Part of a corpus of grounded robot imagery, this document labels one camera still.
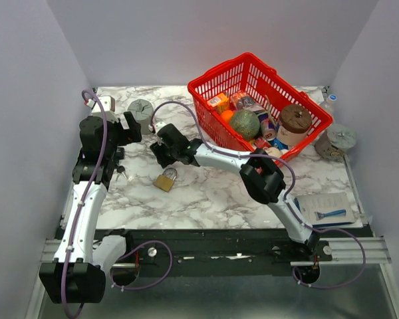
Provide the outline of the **brass padlock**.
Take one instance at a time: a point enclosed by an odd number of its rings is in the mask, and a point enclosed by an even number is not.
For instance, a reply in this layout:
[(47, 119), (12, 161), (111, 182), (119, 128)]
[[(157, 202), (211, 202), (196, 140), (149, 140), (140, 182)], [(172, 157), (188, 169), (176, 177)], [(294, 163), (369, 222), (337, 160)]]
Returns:
[(153, 185), (168, 193), (172, 189), (177, 176), (177, 170), (173, 167), (168, 167), (156, 178)]

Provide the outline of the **black headed key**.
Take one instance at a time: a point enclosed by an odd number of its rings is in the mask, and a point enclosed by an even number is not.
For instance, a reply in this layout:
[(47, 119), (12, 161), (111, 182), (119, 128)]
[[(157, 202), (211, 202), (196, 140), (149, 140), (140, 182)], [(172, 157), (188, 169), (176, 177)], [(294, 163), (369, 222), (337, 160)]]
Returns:
[(126, 169), (123, 165), (119, 165), (116, 168), (116, 181), (118, 181), (120, 178), (128, 179), (128, 176), (126, 175)]

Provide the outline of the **black padlock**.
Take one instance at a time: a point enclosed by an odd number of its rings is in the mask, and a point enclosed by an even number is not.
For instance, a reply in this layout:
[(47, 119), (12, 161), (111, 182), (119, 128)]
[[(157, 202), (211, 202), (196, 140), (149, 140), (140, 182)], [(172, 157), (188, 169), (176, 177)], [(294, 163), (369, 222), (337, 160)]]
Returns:
[(125, 157), (125, 149), (123, 147), (118, 147), (114, 155), (115, 161), (121, 161)]

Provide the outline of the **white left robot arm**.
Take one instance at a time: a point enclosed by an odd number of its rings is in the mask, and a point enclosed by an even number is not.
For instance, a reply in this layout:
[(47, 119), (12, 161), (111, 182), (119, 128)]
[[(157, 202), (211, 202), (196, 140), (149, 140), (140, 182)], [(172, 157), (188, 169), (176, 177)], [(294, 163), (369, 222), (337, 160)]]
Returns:
[(106, 275), (116, 261), (134, 254), (127, 231), (112, 231), (94, 248), (102, 203), (114, 170), (123, 158), (123, 146), (142, 140), (141, 125), (130, 112), (121, 121), (105, 122), (88, 116), (80, 124), (81, 149), (72, 171), (73, 201), (61, 243), (50, 262), (41, 264), (39, 278), (55, 304), (98, 303), (104, 296)]

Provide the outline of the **orange ball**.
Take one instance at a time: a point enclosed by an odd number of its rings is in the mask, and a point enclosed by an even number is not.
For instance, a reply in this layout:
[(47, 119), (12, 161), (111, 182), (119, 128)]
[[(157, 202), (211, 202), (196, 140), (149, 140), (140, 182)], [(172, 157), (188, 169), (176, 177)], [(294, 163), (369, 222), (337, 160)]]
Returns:
[(222, 120), (223, 120), (225, 123), (230, 123), (230, 120), (232, 119), (232, 117), (233, 117), (234, 114), (235, 114), (234, 111), (232, 111), (232, 110), (226, 110), (226, 111), (223, 111), (223, 112), (220, 114), (220, 116), (221, 116)]

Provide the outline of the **orange yellow snack box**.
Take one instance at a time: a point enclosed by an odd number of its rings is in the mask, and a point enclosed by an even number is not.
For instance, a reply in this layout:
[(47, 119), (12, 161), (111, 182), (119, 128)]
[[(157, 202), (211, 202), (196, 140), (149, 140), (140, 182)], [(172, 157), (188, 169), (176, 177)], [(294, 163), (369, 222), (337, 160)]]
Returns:
[(218, 114), (221, 114), (227, 110), (230, 110), (229, 98), (224, 94), (220, 93), (207, 101), (207, 105), (212, 107)]

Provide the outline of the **green netted melon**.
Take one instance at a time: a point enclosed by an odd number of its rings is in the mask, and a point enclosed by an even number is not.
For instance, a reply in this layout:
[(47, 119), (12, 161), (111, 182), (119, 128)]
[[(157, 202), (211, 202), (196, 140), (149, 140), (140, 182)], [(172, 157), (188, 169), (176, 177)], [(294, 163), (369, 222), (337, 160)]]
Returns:
[(260, 121), (257, 115), (249, 110), (239, 110), (230, 119), (229, 125), (247, 142), (260, 131)]

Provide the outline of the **clear plastic snack bag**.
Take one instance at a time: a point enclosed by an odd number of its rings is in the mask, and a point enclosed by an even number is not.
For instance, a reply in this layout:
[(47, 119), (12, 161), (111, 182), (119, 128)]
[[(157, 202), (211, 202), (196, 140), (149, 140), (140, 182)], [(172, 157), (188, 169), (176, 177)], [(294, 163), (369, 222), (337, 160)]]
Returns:
[(230, 96), (230, 102), (236, 110), (242, 110), (256, 105), (255, 100), (243, 90), (233, 93)]

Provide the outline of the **red plastic shopping basket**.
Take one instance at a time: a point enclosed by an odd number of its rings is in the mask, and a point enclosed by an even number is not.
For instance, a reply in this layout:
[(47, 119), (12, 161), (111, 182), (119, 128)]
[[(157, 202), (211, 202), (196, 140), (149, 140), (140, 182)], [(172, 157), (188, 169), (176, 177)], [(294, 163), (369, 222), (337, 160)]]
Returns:
[(286, 162), (297, 157), (333, 122), (333, 117), (328, 112), (313, 102), (306, 93), (299, 92), (281, 78), (274, 68), (252, 53), (243, 53), (218, 64), (188, 83), (188, 92), (192, 95), (199, 125), (219, 147), (253, 151), (252, 145), (207, 104), (208, 100), (220, 93), (231, 96), (239, 91), (245, 91), (256, 102), (269, 109), (274, 119), (278, 119), (284, 107), (290, 104), (301, 105), (309, 111), (312, 118), (311, 128), (302, 142), (283, 154), (282, 160)]

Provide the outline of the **red bull drink can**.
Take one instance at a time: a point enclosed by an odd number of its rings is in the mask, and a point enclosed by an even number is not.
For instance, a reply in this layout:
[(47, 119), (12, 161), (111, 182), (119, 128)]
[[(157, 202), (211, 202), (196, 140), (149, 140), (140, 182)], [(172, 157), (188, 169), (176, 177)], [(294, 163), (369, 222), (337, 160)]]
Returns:
[(261, 133), (265, 140), (271, 141), (277, 137), (277, 130), (272, 120), (266, 118), (261, 121)]

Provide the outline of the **brown wrapped toilet roll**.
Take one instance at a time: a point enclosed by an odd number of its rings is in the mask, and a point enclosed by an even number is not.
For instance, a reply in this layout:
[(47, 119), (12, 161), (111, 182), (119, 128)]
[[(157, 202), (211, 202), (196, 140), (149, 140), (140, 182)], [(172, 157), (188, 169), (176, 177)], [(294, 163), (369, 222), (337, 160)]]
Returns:
[(302, 142), (312, 125), (309, 111), (298, 104), (290, 104), (282, 109), (277, 127), (275, 147), (288, 150)]

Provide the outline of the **grey roll on right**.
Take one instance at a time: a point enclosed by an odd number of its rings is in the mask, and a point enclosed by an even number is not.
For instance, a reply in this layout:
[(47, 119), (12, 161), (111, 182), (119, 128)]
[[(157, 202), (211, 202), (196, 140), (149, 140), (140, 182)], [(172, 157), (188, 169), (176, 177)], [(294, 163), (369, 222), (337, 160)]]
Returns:
[(315, 143), (315, 150), (326, 160), (341, 160), (357, 142), (355, 130), (342, 124), (331, 124)]

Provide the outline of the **clear water bottle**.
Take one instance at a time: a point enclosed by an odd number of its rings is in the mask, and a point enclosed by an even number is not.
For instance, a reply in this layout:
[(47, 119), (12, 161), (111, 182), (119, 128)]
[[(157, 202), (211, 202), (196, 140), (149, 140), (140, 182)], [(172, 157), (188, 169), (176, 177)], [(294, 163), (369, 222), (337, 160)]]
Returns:
[(325, 112), (329, 113), (332, 116), (332, 120), (335, 123), (335, 104), (337, 97), (334, 94), (329, 94), (326, 99), (319, 104), (320, 108), (322, 108)]

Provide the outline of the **blue razor package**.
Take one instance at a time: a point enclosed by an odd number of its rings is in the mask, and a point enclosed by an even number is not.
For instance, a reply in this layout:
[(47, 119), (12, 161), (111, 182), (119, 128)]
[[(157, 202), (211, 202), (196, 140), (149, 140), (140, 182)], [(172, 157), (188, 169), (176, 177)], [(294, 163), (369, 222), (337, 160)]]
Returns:
[(299, 195), (295, 204), (314, 227), (351, 225), (356, 218), (346, 193)]

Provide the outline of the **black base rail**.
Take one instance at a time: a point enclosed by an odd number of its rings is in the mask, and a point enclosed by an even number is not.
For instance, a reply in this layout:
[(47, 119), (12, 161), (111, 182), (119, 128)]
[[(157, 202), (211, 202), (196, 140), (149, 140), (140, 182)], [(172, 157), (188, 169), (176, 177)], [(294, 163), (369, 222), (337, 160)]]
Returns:
[(292, 265), (331, 261), (329, 242), (319, 240), (311, 252), (291, 242), (283, 229), (117, 229), (98, 230), (94, 238), (126, 235), (128, 250), (139, 251), (112, 266), (119, 282), (137, 274), (145, 278), (288, 276)]

